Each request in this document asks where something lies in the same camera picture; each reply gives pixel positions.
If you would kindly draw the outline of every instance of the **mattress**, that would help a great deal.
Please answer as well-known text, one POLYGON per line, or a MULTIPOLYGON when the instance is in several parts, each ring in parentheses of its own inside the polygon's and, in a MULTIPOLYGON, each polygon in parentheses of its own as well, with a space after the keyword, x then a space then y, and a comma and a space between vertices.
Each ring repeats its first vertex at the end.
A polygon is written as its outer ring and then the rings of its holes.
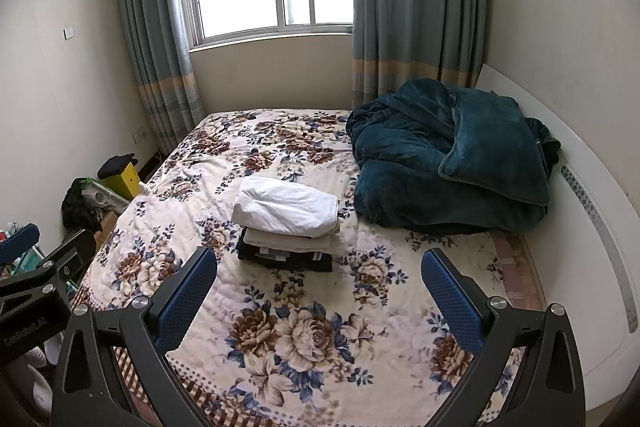
MULTIPOLYGON (((76 302, 94 309, 152 295, 200 245, 218 276, 167 360, 213 425, 424 425, 473 362, 420 278, 421 254, 442 248, 484 292, 516 307, 542 304, 517 238, 434 237, 366 223, 347 111, 254 110, 206 118, 118 219, 76 302), (240 261, 230 219, 244 176, 302 183, 339 199, 331 273, 271 270, 240 261)), ((148 403, 126 350, 116 357, 130 391, 148 403)), ((481 421, 513 383, 514 349, 481 421)))

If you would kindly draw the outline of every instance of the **silver bolt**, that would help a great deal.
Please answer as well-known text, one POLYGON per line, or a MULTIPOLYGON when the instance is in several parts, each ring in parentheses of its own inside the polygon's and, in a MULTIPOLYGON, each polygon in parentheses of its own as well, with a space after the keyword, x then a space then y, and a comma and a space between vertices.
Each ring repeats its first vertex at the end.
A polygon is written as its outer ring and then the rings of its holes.
POLYGON ((562 315, 564 315, 564 308, 557 303, 551 304, 551 312, 554 315, 558 315, 559 317, 561 317, 562 315))
POLYGON ((86 304, 78 304, 78 306, 74 308, 74 315, 77 315, 78 317, 80 317, 81 315, 84 315, 87 311, 89 311, 89 306, 87 306, 86 304))
POLYGON ((147 304, 149 304, 149 299, 146 298, 144 295, 138 295, 131 301, 131 305, 137 310, 141 310, 147 304))
POLYGON ((507 300, 504 297, 491 297, 489 304, 497 310, 503 310, 507 307, 507 300))

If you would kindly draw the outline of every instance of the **white headboard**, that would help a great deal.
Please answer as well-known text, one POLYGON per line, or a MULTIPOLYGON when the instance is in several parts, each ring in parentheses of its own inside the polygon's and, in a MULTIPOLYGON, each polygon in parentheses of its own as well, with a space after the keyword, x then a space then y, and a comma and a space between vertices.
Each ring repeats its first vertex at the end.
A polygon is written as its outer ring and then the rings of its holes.
POLYGON ((640 365, 640 218, 587 144, 535 97, 486 64, 476 87, 514 98, 562 142, 548 214, 524 239, 547 304, 568 313, 592 409, 621 394, 640 365))

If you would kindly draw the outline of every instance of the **blue gripper pad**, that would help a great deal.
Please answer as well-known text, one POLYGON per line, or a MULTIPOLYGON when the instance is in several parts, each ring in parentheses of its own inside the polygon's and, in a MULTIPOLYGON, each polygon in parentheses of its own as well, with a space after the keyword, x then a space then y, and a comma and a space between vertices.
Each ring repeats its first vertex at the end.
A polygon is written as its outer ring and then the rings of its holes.
MULTIPOLYGON (((186 270, 178 285, 172 289, 166 305, 162 308, 156 319, 156 337, 154 344, 160 353, 166 353, 177 349, 182 342, 193 317, 200 309, 204 298, 207 296, 213 281, 218 273, 216 255, 209 248, 198 248, 193 254, 196 259, 182 267, 186 270)), ((173 277, 179 277, 182 270, 167 279, 154 295, 162 295, 161 289, 173 277)))
POLYGON ((40 240, 40 230, 33 223, 24 225, 0 243, 0 264, 11 264, 40 240))
POLYGON ((465 351, 478 353, 484 346, 481 317, 446 266, 432 250, 422 255, 422 281, 465 351))

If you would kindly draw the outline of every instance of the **window sill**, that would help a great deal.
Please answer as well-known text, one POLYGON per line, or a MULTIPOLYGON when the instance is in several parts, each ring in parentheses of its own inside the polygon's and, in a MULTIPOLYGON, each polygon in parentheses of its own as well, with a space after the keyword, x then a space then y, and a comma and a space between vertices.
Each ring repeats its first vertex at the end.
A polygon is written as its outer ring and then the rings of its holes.
POLYGON ((264 41, 268 39, 286 39, 290 37, 315 37, 324 35, 353 35, 352 32, 315 32, 315 33, 279 33, 269 35, 257 35, 254 37, 242 37, 229 39, 227 41, 214 42, 211 44, 201 44, 189 50, 190 53, 210 50, 212 48, 221 48, 222 46, 230 46, 232 44, 241 44, 243 42, 264 41))

